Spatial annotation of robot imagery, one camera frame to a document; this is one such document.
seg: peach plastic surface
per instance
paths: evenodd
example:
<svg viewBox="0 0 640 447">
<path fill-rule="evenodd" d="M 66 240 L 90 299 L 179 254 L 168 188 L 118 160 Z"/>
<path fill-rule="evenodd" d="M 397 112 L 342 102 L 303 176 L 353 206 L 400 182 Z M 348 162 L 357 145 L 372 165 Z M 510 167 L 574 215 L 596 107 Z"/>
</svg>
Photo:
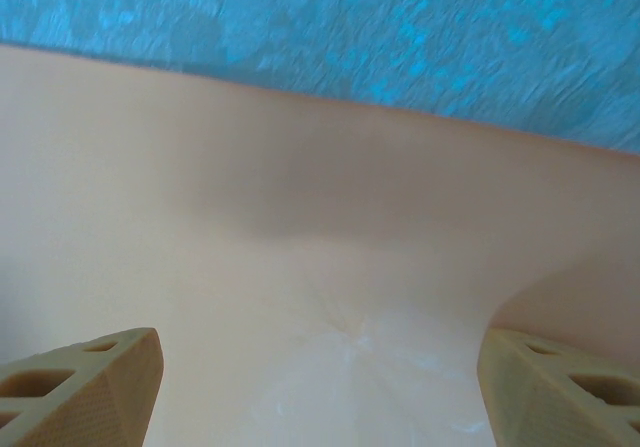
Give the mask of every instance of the peach plastic surface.
<svg viewBox="0 0 640 447">
<path fill-rule="evenodd" d="M 0 361 L 157 328 L 146 445 L 494 445 L 476 361 L 509 299 L 501 325 L 638 363 L 636 158 L 51 54 L 0 66 Z"/>
</svg>

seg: blue textured wall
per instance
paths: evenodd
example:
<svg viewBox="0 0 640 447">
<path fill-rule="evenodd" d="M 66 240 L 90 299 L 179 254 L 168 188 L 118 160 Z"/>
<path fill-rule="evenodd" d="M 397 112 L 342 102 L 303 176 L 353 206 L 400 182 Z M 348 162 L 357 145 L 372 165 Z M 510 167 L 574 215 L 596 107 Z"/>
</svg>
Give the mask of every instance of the blue textured wall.
<svg viewBox="0 0 640 447">
<path fill-rule="evenodd" d="M 640 0 L 0 0 L 0 38 L 640 152 Z"/>
</svg>

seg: tan 3d-printed part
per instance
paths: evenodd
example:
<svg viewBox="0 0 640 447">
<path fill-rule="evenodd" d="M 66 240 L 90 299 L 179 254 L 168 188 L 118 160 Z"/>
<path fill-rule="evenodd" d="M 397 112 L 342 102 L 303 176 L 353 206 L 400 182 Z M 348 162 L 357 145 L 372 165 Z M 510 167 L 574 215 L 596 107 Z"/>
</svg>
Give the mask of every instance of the tan 3d-printed part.
<svg viewBox="0 0 640 447">
<path fill-rule="evenodd" d="M 607 359 L 491 329 L 478 377 L 498 446 L 640 446 L 640 376 Z"/>
<path fill-rule="evenodd" d="M 0 446 L 140 446 L 162 370 L 154 329 L 0 366 Z"/>
</svg>

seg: plastic sheet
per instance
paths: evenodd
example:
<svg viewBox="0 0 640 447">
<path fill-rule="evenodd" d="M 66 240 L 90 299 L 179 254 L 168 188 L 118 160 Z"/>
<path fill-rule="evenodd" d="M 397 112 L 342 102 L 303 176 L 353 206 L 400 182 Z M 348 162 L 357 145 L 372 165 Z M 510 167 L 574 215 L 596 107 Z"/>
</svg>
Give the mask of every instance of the plastic sheet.
<svg viewBox="0 0 640 447">
<path fill-rule="evenodd" d="M 475 363 L 496 309 L 638 251 L 633 158 L 48 54 L 0 65 L 0 360 L 156 327 L 148 445 L 492 445 Z M 636 278 L 614 264 L 603 282 Z M 552 333 L 580 343 L 586 322 Z"/>
</svg>

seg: hexagonal hole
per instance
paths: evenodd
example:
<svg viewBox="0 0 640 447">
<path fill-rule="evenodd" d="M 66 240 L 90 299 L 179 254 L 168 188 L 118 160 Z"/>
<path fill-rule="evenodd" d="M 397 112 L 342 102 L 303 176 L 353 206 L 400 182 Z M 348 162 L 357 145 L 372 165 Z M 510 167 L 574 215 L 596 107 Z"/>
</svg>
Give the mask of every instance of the hexagonal hole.
<svg viewBox="0 0 640 447">
<path fill-rule="evenodd" d="M 103 342 L 102 344 L 92 345 L 91 347 L 87 347 L 83 350 L 85 352 L 106 352 L 113 349 L 116 345 L 118 345 L 118 342 L 115 341 Z"/>
<path fill-rule="evenodd" d="M 0 397 L 44 397 L 71 377 L 73 370 L 28 370 L 0 383 Z"/>
<path fill-rule="evenodd" d="M 570 375 L 583 390 L 609 405 L 640 406 L 640 385 L 624 377 Z"/>
<path fill-rule="evenodd" d="M 20 415 L 20 412 L 0 412 L 0 429 Z"/>
</svg>

